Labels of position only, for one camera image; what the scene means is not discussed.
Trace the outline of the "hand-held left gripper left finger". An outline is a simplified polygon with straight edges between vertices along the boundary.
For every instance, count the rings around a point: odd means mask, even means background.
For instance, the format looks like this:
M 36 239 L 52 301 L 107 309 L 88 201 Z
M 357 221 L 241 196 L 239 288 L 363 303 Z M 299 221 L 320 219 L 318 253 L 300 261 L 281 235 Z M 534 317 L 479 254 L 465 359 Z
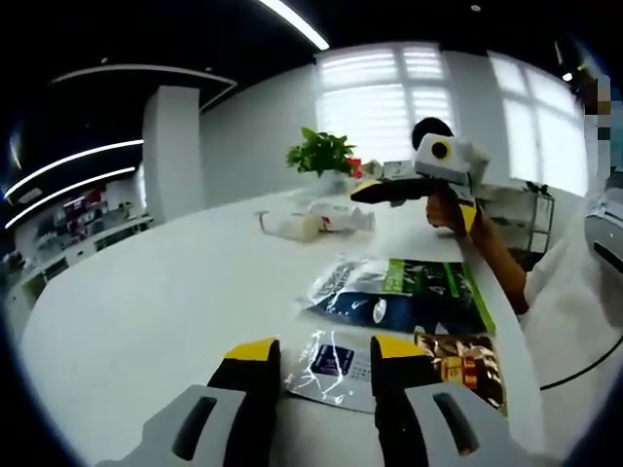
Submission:
M 140 443 L 100 466 L 267 466 L 280 394 L 279 340 L 235 346 L 142 428 Z

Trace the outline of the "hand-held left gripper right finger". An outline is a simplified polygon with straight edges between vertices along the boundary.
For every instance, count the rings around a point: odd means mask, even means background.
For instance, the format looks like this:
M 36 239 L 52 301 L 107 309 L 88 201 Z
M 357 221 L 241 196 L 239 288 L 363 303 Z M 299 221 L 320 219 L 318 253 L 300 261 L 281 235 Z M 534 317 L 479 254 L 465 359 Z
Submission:
M 386 466 L 525 466 L 506 417 L 473 390 L 444 381 L 411 341 L 371 338 L 375 425 Z

